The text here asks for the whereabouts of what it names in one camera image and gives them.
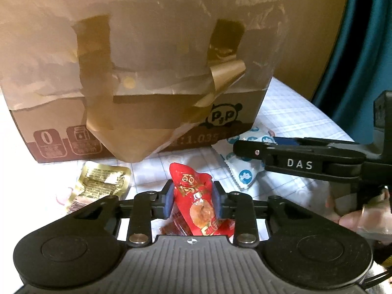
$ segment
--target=metal screw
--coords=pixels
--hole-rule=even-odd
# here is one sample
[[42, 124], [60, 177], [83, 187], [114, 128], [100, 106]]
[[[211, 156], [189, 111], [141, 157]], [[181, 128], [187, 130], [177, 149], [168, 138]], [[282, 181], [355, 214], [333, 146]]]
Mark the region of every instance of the metal screw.
[[143, 233], [135, 233], [129, 237], [129, 242], [137, 245], [144, 245], [148, 242], [148, 236]]
[[250, 244], [256, 242], [256, 237], [249, 233], [243, 233], [237, 237], [237, 241], [242, 244]]
[[155, 201], [158, 198], [158, 193], [156, 191], [146, 191], [146, 193], [150, 196], [150, 201]]

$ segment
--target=red snack package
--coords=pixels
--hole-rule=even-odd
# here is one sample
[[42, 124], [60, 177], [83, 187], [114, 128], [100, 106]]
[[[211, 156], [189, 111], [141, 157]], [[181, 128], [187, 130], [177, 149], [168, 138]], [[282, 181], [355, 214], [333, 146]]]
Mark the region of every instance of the red snack package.
[[191, 229], [176, 204], [173, 204], [170, 218], [167, 224], [160, 228], [160, 232], [166, 235], [192, 235]]
[[219, 220], [212, 204], [212, 177], [198, 173], [191, 167], [171, 163], [170, 174], [174, 182], [174, 202], [189, 225], [193, 235], [234, 234], [233, 220]]

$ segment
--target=white snack packet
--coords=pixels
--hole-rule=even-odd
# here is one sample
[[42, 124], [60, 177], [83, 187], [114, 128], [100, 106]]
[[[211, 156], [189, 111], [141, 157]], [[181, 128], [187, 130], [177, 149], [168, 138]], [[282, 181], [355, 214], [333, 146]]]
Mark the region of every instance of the white snack packet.
[[233, 145], [237, 140], [259, 141], [262, 143], [276, 143], [274, 132], [263, 124], [254, 124], [253, 127], [241, 135], [219, 140], [212, 147], [222, 156], [229, 166], [230, 172], [241, 189], [248, 189], [256, 179], [257, 173], [264, 170], [261, 160], [237, 157], [233, 152]]

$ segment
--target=milk carton icon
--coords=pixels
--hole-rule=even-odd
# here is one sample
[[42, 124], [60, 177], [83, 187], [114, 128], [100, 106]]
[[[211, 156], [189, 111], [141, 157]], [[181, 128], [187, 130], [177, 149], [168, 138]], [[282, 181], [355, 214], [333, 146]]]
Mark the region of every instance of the milk carton icon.
[[85, 126], [77, 126], [74, 128], [74, 135], [77, 141], [90, 140], [89, 131]]

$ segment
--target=gold snack package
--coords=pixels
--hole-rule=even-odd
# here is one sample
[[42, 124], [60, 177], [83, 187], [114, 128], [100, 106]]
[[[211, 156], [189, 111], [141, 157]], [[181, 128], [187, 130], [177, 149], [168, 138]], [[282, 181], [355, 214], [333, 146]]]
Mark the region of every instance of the gold snack package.
[[65, 204], [67, 213], [74, 212], [105, 196], [121, 197], [128, 189], [131, 170], [87, 161]]

